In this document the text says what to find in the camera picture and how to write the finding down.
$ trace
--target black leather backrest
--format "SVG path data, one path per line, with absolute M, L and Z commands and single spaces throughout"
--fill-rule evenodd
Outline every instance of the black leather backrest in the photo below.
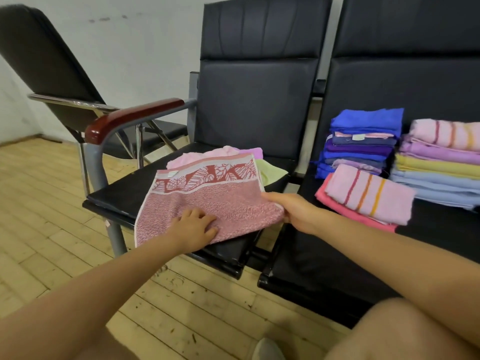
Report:
M 344 0 L 312 160 L 344 109 L 480 121 L 480 0 Z
M 205 5 L 195 141 L 298 159 L 331 2 Z
M 0 54 L 34 93 L 104 103 L 57 30 L 35 8 L 0 7 Z M 48 107 L 65 126 L 81 132 L 97 117 L 85 109 Z

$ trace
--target red wooden armrest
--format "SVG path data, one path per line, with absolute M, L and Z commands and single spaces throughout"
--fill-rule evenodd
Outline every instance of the red wooden armrest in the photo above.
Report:
M 146 118 L 159 112 L 168 111 L 172 108 L 178 108 L 184 104 L 185 102 L 180 98 L 167 98 L 111 112 L 99 117 L 87 127 L 85 130 L 85 141 L 89 144 L 100 145 L 107 135 L 120 125 Z

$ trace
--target shoe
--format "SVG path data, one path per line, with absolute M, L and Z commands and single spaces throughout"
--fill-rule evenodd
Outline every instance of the shoe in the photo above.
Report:
M 262 338 L 255 346 L 251 360 L 285 360 L 285 356 L 275 341 Z

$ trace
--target person's right arm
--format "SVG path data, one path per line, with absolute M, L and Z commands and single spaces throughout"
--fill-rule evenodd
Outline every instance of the person's right arm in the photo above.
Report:
M 381 231 L 315 207 L 297 194 L 264 195 L 284 206 L 289 222 L 297 230 L 332 245 L 480 348 L 479 264 L 422 241 Z

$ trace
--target white label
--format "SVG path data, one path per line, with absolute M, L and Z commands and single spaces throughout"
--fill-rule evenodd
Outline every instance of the white label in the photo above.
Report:
M 352 135 L 352 140 L 360 141 L 360 140 L 365 140 L 365 134 L 354 134 Z

